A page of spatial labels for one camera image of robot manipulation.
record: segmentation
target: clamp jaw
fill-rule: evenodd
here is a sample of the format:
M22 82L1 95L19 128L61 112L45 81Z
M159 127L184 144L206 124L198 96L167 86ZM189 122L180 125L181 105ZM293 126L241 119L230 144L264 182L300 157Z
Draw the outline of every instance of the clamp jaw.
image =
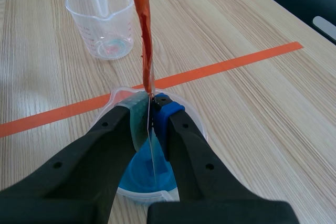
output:
M0 191L0 223L108 223L119 181L146 138L147 113L131 123L144 99L138 94L130 106L115 106L87 134ZM230 173L182 106L160 94L150 115L181 202L152 204L148 224L298 223L288 203L260 198Z

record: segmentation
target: blue clamp pad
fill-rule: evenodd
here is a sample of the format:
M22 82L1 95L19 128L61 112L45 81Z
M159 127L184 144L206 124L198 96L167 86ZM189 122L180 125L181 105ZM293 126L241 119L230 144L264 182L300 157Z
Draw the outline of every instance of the blue clamp pad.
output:
M137 152L148 138L148 104L149 96L145 91L137 92L116 104L116 106L123 106L130 110L130 129L134 149Z
M157 94L156 97L168 97L164 93ZM171 115L175 114L180 110L185 110L185 107L177 102L170 102L165 106L161 107L161 110L157 111L153 109L153 127L156 137L159 139L164 157L167 160L167 127L168 119Z

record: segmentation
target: wooden table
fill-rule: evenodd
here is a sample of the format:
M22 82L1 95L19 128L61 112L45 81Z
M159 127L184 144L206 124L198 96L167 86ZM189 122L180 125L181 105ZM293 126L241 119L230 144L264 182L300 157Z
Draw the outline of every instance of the wooden table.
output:
M116 61L87 52L65 0L0 0L0 123L141 83L141 37ZM250 190L301 223L336 220L336 47L272 0L151 0L163 78L298 41L304 48L169 88L194 105L209 144ZM88 130L98 110L0 140L0 189ZM112 223L145 223L117 196Z

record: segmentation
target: clear plastic container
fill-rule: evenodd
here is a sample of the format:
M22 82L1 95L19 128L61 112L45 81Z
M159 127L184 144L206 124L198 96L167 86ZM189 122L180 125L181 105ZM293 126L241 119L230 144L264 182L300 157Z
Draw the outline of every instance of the clear plastic container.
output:
M66 0L91 55L115 60L133 47L134 0Z
M96 124L96 122L105 115L108 111L110 111L116 103L124 100L125 98L133 95L136 92L143 91L143 89L131 89L127 87L119 87L117 89L114 89L111 92L111 97L109 102L99 111L99 114L94 119L91 126ZM193 119L197 127L199 128L200 132L203 134L204 138L207 140L207 133L204 126L204 123L201 120L200 115L198 112L193 108L187 101L185 101L183 98L179 97L176 94L172 94L170 92L164 91L164 90L156 90L156 93L165 93L167 94L173 101L176 101L177 103L185 106L185 111L189 114L189 116ZM137 176L139 179L139 171L146 171L146 169L142 169L141 165L145 166L146 157L148 155L151 155L150 150L148 150L148 141L144 144L144 146L139 150L139 152L136 153L132 161L130 162L127 170L125 171L125 174L123 175L123 178L121 180L121 183L119 185L119 188L117 190L117 193L120 195L127 196L137 202L150 204L157 201L173 201L173 200L179 200L179 194L176 188L175 178L173 177L173 173L171 170L171 166L169 163L167 163L163 155L161 157L156 157L155 162L161 162L159 165L163 167L166 171L165 174L162 174L162 177L156 177L159 178L160 181L165 181L166 184L163 184L162 187L158 187L160 190L154 191L154 192L148 192L148 188L144 187L144 185L140 185L139 183L143 183L145 180L140 180L137 183L137 186L134 187L136 190L126 190L125 189L125 180L132 178L132 173L134 176Z

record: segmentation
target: container rim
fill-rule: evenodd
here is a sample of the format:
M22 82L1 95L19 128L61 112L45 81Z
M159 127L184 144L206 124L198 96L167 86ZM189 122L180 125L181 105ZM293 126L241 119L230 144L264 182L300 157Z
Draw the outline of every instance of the container rim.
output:
M108 20L110 20L111 18L113 18L114 15L119 14L119 13L121 13L121 12L124 12L125 10L131 8L131 7L134 5L134 0L132 0L132 2L131 2L127 7L125 7L124 9L121 9L121 10L115 12L115 13L112 13L110 16L108 16L108 17L106 17L106 18L100 18L100 17L97 17L97 16L90 16L90 15L85 15L85 14L76 13L74 10L72 10L72 9L69 7L68 3L69 3L69 0L65 0L65 7L66 7L66 9L67 9L69 12L71 12L72 14L76 14L76 15L78 15L78 16L80 16L80 17L85 17L85 18L94 18L94 19L97 19L97 20L100 20L100 21L108 21Z

